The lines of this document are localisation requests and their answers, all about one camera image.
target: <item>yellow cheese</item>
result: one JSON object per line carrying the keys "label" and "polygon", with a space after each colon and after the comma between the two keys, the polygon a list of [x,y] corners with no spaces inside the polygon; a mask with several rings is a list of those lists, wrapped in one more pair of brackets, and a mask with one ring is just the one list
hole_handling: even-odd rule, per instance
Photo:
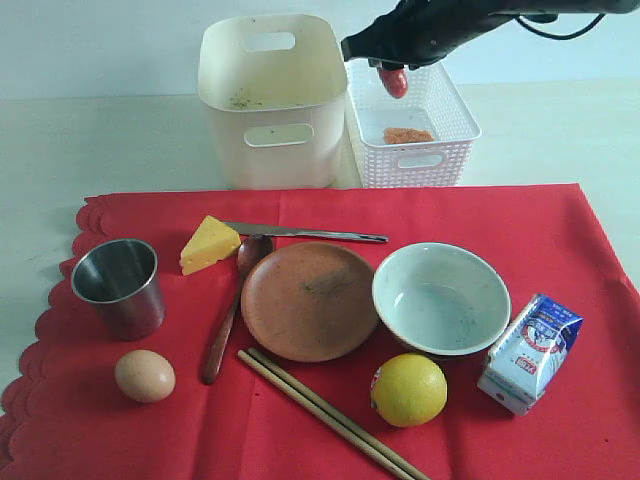
{"label": "yellow cheese", "polygon": [[182,274],[189,275],[224,260],[239,245],[238,232],[207,215],[180,253]]}

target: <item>knife blade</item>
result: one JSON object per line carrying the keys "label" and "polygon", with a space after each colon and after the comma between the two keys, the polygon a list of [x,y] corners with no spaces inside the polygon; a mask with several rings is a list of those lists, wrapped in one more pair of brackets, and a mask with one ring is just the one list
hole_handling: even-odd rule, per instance
{"label": "knife blade", "polygon": [[279,225],[263,225],[259,223],[231,222],[224,223],[242,235],[273,235],[274,237],[316,237],[332,240],[348,240],[352,242],[387,243],[389,237],[371,233],[333,232],[310,228],[281,227]]}

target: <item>chopsticks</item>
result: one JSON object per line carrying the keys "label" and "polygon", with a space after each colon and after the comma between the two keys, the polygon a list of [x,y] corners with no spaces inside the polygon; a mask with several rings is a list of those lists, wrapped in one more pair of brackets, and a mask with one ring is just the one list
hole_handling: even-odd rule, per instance
{"label": "chopsticks", "polygon": [[429,477],[424,473],[380,442],[373,435],[366,432],[358,424],[340,413],[322,397],[296,380],[255,348],[249,348],[246,352],[240,350],[238,356],[244,363],[278,387],[292,400],[307,409],[317,419],[324,422],[328,427],[393,473],[397,478],[404,480],[429,480]]}

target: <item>brown plate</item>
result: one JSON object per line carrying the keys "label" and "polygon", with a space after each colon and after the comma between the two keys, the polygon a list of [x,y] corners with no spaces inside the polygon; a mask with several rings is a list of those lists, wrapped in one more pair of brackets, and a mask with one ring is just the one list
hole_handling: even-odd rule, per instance
{"label": "brown plate", "polygon": [[373,269],[349,249],[322,242],[280,248],[251,271],[242,316],[253,337],[300,362],[341,357],[378,324]]}

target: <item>brown egg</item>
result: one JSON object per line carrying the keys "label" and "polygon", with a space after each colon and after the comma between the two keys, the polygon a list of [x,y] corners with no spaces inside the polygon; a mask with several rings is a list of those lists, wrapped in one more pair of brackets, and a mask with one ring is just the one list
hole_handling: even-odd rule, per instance
{"label": "brown egg", "polygon": [[125,395],[143,403],[167,398],[176,385],[171,364],[150,350],[133,350],[123,355],[116,364],[115,375]]}

